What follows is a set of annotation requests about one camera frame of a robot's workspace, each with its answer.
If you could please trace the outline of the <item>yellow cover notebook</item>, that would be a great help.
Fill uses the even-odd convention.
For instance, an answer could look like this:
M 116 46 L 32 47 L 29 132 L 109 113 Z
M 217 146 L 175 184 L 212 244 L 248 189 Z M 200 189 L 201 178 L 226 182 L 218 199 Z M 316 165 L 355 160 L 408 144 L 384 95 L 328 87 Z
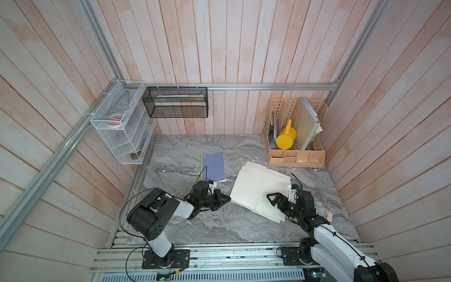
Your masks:
M 234 182 L 230 197 L 258 215 L 276 223 L 284 222 L 285 215 L 267 199 L 268 194 L 281 193 L 288 196 L 291 179 L 273 170 L 243 166 Z

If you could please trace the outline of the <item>purple cover notebook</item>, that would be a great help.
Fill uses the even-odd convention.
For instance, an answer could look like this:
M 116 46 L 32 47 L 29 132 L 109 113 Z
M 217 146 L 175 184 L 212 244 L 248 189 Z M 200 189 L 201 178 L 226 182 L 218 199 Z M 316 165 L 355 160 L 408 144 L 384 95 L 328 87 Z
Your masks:
M 224 153 L 218 152 L 214 154 L 203 154 L 201 155 L 201 180 L 203 181 L 214 181 L 214 182 L 225 182 L 226 178 L 226 167 L 224 161 Z

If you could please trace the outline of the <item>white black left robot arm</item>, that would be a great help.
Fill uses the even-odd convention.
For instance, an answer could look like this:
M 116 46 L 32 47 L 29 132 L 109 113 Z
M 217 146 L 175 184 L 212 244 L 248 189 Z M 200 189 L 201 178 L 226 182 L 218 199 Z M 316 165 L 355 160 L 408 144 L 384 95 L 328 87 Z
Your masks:
M 196 182 L 183 199 L 159 188 L 151 189 L 126 218 L 150 247 L 144 255 L 143 268 L 156 269 L 175 265 L 175 247 L 164 232 L 172 217 L 191 220 L 200 212 L 214 212 L 229 202 L 230 196 L 219 189 L 211 189 L 210 183 L 202 180 Z

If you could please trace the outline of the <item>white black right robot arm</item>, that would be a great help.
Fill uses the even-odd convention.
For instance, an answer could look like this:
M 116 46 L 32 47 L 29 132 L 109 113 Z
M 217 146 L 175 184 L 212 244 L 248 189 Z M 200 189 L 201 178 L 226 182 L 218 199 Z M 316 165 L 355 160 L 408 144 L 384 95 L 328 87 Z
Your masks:
M 285 266 L 318 264 L 338 282 L 398 281 L 393 267 L 365 255 L 317 214 L 311 192 L 297 190 L 293 202 L 282 193 L 267 194 L 266 198 L 309 235 L 301 239 L 298 248 L 278 248 L 276 254 Z

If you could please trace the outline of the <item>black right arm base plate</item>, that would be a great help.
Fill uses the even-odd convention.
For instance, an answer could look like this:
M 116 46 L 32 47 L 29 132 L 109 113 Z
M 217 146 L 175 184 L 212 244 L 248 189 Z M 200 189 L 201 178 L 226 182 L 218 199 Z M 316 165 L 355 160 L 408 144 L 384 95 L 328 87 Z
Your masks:
M 313 264 L 313 259 L 308 253 L 300 247 L 280 247 L 281 258 L 285 266 L 310 266 Z

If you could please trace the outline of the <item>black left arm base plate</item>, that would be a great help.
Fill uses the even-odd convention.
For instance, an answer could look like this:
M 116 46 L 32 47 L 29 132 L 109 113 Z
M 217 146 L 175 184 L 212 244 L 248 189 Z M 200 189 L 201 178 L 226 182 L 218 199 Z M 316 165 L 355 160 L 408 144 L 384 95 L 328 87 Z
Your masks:
M 142 269 L 186 269 L 190 264 L 190 250 L 170 250 L 164 257 L 159 257 L 152 250 L 144 253 Z

